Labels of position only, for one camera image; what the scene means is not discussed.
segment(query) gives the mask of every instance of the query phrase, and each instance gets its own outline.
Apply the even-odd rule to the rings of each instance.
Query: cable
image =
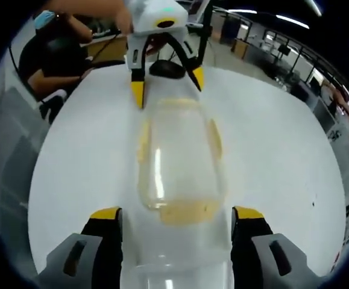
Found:
[[[115,38],[117,38],[118,37],[118,35],[120,35],[120,31],[118,31],[116,34],[115,34],[115,36],[113,37],[113,38],[111,38],[111,39],[109,39],[108,41],[107,41],[107,43],[94,55],[94,57],[92,58],[92,61],[91,62],[94,62],[94,60],[96,60],[97,58],[98,58],[98,56],[103,52],[103,50],[109,45],[109,44],[111,44],[114,40],[115,40]]]
[[[173,50],[173,53],[172,53],[172,55],[170,56],[169,61],[172,60],[174,57],[175,57],[175,51]]]

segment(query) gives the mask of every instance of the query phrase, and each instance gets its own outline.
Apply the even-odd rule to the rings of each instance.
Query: chair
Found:
[[[0,97],[0,236],[19,273],[37,275],[28,239],[31,178],[49,124],[16,88]]]
[[[13,57],[11,46],[8,47],[8,50],[10,53],[12,64],[14,66],[14,71],[12,72],[13,75],[19,80],[19,82],[27,89],[27,91],[33,97],[36,94],[33,91],[32,87],[21,77],[20,71],[17,68],[16,62]],[[51,124],[54,121],[57,113],[60,111],[66,99],[67,92],[63,89],[59,89],[48,95],[46,98],[42,99],[40,102],[38,102],[37,108],[39,109],[42,118],[46,120],[49,124]]]
[[[349,205],[349,134],[342,133],[338,139],[331,142],[331,147],[341,171],[346,205]]]

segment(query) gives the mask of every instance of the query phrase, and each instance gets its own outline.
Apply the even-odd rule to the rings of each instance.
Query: black chair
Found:
[[[309,94],[299,84],[295,84],[291,87],[290,94],[300,99],[303,102],[308,100]]]
[[[310,81],[309,85],[311,86],[312,91],[314,92],[314,94],[316,95],[320,95],[321,94],[321,86],[319,81],[313,77],[312,80]]]

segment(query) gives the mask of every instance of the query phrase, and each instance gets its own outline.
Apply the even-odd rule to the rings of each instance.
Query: floor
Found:
[[[190,39],[193,47],[198,49],[200,45],[200,38],[197,36],[191,36]],[[165,47],[160,53],[160,58],[169,59],[171,54],[172,49]],[[173,61],[177,62],[178,58],[174,57]],[[213,39],[209,39],[207,44],[204,65],[235,71],[253,78],[257,78],[276,87],[280,87],[277,82],[269,78],[263,70],[242,61],[230,51],[229,46],[222,45]]]

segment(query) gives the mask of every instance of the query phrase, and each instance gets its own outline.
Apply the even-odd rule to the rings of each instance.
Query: white tabletop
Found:
[[[139,202],[143,114],[157,98],[183,96],[199,99],[219,128],[228,222],[233,206],[255,208],[273,232],[307,255],[316,274],[330,271],[342,247],[345,200],[335,156],[315,116],[265,82],[216,68],[204,73],[202,93],[189,78],[147,75],[145,111],[133,101],[125,66],[94,70],[74,91],[48,132],[31,183],[28,224],[38,272],[47,254],[81,232],[96,210],[120,206],[132,215]]]

